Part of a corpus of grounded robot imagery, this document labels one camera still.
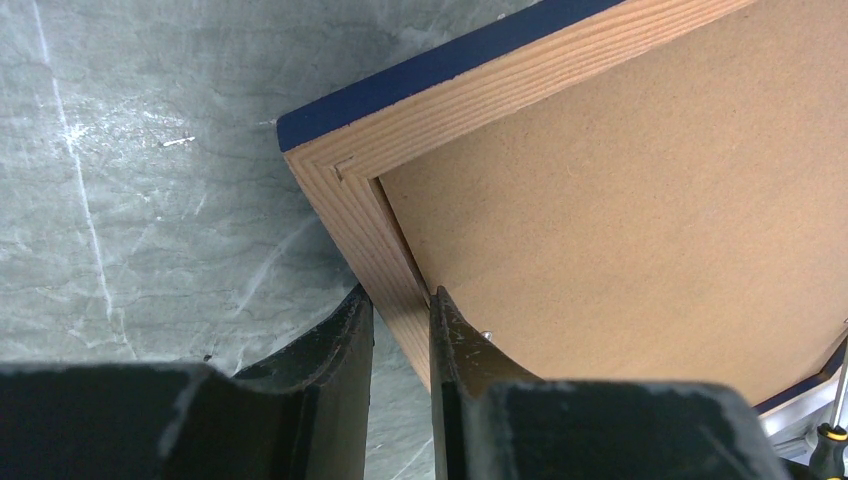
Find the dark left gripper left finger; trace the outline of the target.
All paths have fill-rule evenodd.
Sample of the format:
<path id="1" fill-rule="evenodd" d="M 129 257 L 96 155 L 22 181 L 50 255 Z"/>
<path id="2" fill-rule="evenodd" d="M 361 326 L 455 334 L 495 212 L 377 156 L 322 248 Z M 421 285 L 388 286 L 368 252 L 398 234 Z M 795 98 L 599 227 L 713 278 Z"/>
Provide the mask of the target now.
<path id="1" fill-rule="evenodd" d="M 373 306 L 226 375 L 208 362 L 5 363 L 5 479 L 360 479 Z"/>

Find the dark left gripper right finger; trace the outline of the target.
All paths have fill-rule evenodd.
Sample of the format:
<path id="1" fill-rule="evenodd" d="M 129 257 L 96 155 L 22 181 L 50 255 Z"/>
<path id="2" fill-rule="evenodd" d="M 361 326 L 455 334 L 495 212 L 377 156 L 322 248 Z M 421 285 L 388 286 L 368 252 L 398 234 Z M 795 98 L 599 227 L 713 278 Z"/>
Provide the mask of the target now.
<path id="1" fill-rule="evenodd" d="M 544 380 L 430 300 L 440 479 L 785 479 L 734 390 L 688 382 Z"/>

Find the black yellow screwdriver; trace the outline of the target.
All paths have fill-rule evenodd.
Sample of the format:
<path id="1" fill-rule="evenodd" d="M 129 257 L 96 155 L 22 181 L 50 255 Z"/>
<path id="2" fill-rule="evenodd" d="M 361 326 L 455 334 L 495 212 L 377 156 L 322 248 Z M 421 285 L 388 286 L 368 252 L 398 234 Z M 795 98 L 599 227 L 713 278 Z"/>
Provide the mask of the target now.
<path id="1" fill-rule="evenodd" d="M 847 399 L 847 357 L 840 369 L 833 409 L 829 420 L 817 427 L 817 444 L 808 470 L 813 479 L 843 479 L 846 473 L 847 428 L 841 424 Z"/>

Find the blue wooden picture frame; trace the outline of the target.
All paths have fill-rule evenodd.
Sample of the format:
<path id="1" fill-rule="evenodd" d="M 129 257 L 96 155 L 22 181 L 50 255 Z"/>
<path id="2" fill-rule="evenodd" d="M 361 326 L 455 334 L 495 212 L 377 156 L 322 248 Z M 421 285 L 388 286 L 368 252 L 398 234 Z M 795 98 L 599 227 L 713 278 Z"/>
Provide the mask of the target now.
<path id="1" fill-rule="evenodd" d="M 538 376 L 753 404 L 847 333 L 843 1 L 542 1 L 277 131 L 422 380 L 438 287 Z"/>

